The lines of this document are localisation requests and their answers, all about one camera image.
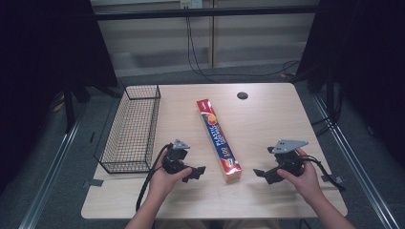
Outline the metal floor rail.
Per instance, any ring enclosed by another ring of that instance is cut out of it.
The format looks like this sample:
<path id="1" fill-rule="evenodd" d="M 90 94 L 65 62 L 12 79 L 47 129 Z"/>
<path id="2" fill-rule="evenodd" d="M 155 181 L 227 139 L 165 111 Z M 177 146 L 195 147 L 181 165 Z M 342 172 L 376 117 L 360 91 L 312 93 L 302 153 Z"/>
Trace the metal floor rail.
<path id="1" fill-rule="evenodd" d="M 73 141 L 75 140 L 76 133 L 81 124 L 81 120 L 86 113 L 87 106 L 81 105 L 78 111 L 74 113 L 75 121 L 73 126 L 68 132 L 65 132 L 63 138 L 58 146 L 56 153 L 54 154 L 53 162 L 49 166 L 48 172 L 45 175 L 40 188 L 38 189 L 29 209 L 23 217 L 18 229 L 35 229 L 37 222 L 39 221 L 43 209 L 51 194 L 52 188 L 60 173 L 61 166 L 68 154 Z"/>
<path id="2" fill-rule="evenodd" d="M 385 229 L 401 229 L 398 220 L 394 217 L 394 213 L 385 199 L 377 191 L 372 180 L 356 156 L 351 144 L 341 131 L 339 125 L 333 124 L 329 120 L 326 120 L 326 123 L 343 156 L 348 161 L 369 203 L 382 222 L 383 227 Z"/>

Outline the grey tape piece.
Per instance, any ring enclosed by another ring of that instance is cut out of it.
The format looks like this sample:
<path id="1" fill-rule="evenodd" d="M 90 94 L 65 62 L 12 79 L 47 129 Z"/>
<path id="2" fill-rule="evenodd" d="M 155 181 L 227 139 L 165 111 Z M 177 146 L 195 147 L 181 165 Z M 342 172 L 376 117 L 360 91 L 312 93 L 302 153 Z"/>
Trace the grey tape piece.
<path id="1" fill-rule="evenodd" d="M 328 176 L 322 175 L 321 178 L 322 178 L 323 182 L 331 182 L 333 180 L 334 182 L 336 182 L 338 184 L 343 184 L 345 181 L 342 177 L 336 177 L 333 175 L 328 175 Z"/>
<path id="2" fill-rule="evenodd" d="M 82 183 L 82 187 L 84 187 L 84 188 L 90 188 L 91 186 L 101 187 L 103 182 L 104 182 L 104 180 L 101 180 L 101 179 L 84 180 Z"/>

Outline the long plastic wrap box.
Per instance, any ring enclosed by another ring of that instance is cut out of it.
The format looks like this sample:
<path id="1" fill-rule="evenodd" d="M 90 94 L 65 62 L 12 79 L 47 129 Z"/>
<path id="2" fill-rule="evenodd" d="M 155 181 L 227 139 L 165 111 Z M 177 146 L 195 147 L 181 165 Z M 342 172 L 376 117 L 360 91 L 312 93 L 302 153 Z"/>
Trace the long plastic wrap box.
<path id="1" fill-rule="evenodd" d="M 239 180 L 243 169 L 232 152 L 210 100 L 198 100 L 197 106 L 214 151 L 217 153 L 225 182 L 231 183 Z"/>

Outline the white wall outlet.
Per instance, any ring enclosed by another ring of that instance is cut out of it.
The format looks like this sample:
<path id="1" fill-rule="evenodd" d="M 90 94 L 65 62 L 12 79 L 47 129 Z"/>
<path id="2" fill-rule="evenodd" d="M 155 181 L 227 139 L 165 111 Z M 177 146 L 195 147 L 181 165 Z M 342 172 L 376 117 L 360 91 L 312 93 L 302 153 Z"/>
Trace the white wall outlet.
<path id="1" fill-rule="evenodd" d="M 198 10 L 203 8 L 203 0 L 180 0 L 181 8 Z"/>

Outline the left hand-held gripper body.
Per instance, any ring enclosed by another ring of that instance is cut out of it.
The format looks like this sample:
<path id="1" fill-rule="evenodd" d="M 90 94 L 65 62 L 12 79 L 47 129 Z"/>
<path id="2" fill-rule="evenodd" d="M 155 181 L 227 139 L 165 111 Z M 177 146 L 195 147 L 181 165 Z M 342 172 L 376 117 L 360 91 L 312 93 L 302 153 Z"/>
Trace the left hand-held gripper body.
<path id="1" fill-rule="evenodd" d="M 168 174 L 175 174 L 185 168 L 183 160 L 187 155 L 190 146 L 183 141 L 176 139 L 169 144 L 168 152 L 163 160 L 162 167 Z"/>

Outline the person's left hand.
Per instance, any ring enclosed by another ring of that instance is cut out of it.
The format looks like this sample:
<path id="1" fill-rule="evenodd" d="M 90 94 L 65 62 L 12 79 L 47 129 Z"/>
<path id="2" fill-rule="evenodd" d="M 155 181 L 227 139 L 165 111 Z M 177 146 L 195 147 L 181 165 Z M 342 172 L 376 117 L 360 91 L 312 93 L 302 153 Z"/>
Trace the person's left hand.
<path id="1" fill-rule="evenodd" d="M 191 174 L 191 168 L 185 168 L 175 174 L 168 174 L 163 168 L 162 163 L 167 151 L 164 150 L 161 154 L 158 163 L 152 175 L 146 202 L 154 202 L 162 204 L 168 194 L 173 190 L 175 184 Z"/>

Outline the black wire basket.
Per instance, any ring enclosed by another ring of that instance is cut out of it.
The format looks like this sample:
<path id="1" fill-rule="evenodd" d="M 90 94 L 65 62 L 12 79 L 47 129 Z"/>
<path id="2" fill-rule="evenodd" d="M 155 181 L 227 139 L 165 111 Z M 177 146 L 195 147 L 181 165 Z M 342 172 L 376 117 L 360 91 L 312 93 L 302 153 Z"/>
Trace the black wire basket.
<path id="1" fill-rule="evenodd" d="M 108 174 L 147 173 L 160 107 L 158 85 L 128 86 L 119 104 L 112 104 L 109 120 L 95 151 L 98 164 Z"/>

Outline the black horizontal bar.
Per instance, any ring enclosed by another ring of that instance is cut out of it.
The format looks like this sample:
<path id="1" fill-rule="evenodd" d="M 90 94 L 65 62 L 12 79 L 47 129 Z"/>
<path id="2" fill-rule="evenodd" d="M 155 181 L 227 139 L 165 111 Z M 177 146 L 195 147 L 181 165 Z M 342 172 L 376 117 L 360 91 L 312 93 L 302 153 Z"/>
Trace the black horizontal bar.
<path id="1" fill-rule="evenodd" d="M 282 6 L 282 7 L 262 7 L 262 8 L 121 11 L 121 12 L 96 13 L 95 19 L 130 20 L 130 19 L 158 19 L 158 18 L 178 18 L 178 17 L 295 14 L 295 13 L 315 13 L 320 10 L 321 8 L 319 6 L 308 5 L 308 6 Z"/>

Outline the person's right hand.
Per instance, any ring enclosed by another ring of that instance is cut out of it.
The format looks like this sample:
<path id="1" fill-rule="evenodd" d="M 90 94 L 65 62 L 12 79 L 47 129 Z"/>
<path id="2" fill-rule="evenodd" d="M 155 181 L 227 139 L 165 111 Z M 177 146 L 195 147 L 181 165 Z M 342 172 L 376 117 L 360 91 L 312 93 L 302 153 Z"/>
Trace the person's right hand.
<path id="1" fill-rule="evenodd" d="M 308 161 L 304 162 L 303 174 L 299 177 L 283 169 L 278 169 L 277 174 L 292 183 L 309 205 L 314 205 L 324 196 L 318 182 L 316 170 Z"/>

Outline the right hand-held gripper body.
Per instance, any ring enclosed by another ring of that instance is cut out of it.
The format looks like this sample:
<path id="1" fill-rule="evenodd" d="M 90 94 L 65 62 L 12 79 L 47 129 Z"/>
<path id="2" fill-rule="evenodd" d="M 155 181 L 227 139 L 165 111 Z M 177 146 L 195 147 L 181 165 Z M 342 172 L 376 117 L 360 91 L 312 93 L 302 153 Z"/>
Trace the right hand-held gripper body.
<path id="1" fill-rule="evenodd" d="M 308 144 L 305 140 L 280 139 L 275 146 L 268 147 L 267 150 L 275 156 L 279 168 L 299 177 L 303 160 L 296 150 Z"/>

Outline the black curtain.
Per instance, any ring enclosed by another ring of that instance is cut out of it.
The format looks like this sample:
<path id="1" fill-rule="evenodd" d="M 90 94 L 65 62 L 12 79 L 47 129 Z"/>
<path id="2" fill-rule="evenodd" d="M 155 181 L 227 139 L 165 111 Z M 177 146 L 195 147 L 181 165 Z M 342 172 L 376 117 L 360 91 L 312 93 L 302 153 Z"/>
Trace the black curtain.
<path id="1" fill-rule="evenodd" d="M 0 195 L 32 151 L 54 96 L 115 87 L 91 0 L 0 0 Z"/>
<path id="2" fill-rule="evenodd" d="M 320 0 L 297 71 L 332 77 L 405 167 L 405 0 Z"/>

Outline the black stand leg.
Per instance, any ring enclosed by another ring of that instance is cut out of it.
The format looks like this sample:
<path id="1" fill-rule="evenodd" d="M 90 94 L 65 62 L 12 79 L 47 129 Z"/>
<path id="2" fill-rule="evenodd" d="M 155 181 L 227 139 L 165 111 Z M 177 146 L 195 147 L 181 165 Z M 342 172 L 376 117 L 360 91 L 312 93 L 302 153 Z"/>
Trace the black stand leg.
<path id="1" fill-rule="evenodd" d="M 72 91 L 70 90 L 70 87 L 68 84 L 66 84 L 64 86 L 63 95 L 64 95 L 65 112 L 66 112 L 66 118 L 67 118 L 66 133 L 68 133 L 75 125 L 75 111 L 74 111 L 74 104 L 73 104 L 73 99 L 72 99 Z"/>

